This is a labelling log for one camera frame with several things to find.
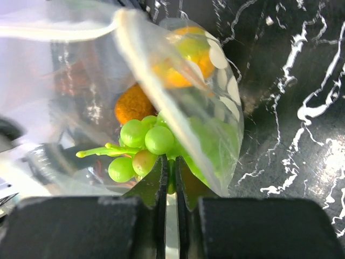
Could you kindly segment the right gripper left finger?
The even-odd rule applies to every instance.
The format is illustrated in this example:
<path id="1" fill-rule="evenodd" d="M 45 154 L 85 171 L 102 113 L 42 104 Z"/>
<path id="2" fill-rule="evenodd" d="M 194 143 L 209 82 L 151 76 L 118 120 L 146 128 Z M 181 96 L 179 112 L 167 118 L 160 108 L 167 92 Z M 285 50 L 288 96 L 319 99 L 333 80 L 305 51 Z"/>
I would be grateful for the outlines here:
<path id="1" fill-rule="evenodd" d="M 122 196 L 31 197 L 6 217 L 1 258 L 165 258 L 168 161 Z"/>

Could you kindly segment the polka dot zip top bag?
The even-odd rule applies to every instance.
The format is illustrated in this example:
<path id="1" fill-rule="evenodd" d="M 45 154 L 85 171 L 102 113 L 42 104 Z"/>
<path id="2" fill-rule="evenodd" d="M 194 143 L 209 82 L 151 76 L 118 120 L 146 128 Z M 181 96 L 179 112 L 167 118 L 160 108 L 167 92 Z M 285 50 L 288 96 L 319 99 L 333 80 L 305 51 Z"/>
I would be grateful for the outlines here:
<path id="1" fill-rule="evenodd" d="M 23 195 L 120 195 L 165 156 L 227 196 L 243 131 L 231 66 L 197 23 L 1 1 L 1 177 Z"/>

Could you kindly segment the green fake grape bunch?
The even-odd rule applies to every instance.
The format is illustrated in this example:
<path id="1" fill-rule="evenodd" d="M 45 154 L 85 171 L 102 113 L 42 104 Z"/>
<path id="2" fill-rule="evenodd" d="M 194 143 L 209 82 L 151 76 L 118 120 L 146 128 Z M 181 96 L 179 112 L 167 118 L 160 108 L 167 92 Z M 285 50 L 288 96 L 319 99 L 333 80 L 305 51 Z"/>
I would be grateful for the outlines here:
<path id="1" fill-rule="evenodd" d="M 177 157 L 182 157 L 192 174 L 209 186 L 206 177 L 161 115 L 148 115 L 141 120 L 132 118 L 122 125 L 118 144 L 108 142 L 102 147 L 81 150 L 75 154 L 79 159 L 104 156 L 105 162 L 96 160 L 95 174 L 103 180 L 109 178 L 112 185 L 131 186 L 146 177 L 162 155 L 171 165 Z"/>

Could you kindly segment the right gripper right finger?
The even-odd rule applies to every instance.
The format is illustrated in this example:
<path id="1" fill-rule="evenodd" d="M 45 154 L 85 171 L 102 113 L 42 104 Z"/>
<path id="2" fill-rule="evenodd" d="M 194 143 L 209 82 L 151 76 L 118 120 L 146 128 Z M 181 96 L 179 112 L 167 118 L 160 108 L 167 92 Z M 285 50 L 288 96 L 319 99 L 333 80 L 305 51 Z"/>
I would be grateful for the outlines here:
<path id="1" fill-rule="evenodd" d="M 312 200 L 225 198 L 175 161 L 180 258 L 344 258 Z"/>

